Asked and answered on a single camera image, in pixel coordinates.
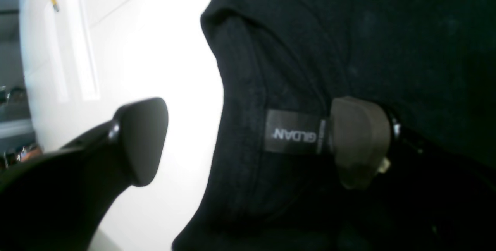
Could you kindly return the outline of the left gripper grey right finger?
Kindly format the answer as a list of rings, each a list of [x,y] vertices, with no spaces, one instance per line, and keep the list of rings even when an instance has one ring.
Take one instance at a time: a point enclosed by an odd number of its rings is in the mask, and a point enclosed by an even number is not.
[[[349,216],[371,251],[494,251],[495,170],[402,126],[388,108],[336,98],[330,149]]]

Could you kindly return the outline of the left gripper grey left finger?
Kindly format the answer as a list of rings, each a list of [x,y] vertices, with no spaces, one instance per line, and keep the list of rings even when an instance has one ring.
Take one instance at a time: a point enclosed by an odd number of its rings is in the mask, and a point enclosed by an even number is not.
[[[162,98],[135,101],[60,149],[1,172],[1,250],[88,250],[118,196],[155,178],[167,130]]]

